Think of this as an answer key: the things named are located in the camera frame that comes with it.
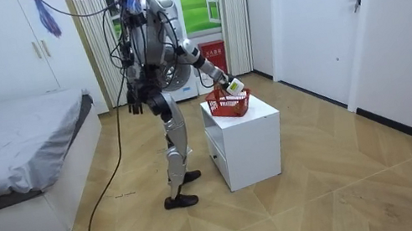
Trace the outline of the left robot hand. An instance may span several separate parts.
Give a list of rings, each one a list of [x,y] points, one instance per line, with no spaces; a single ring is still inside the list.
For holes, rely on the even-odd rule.
[[[127,86],[126,100],[130,114],[140,115],[143,113],[142,101],[138,98],[137,90],[134,86]]]

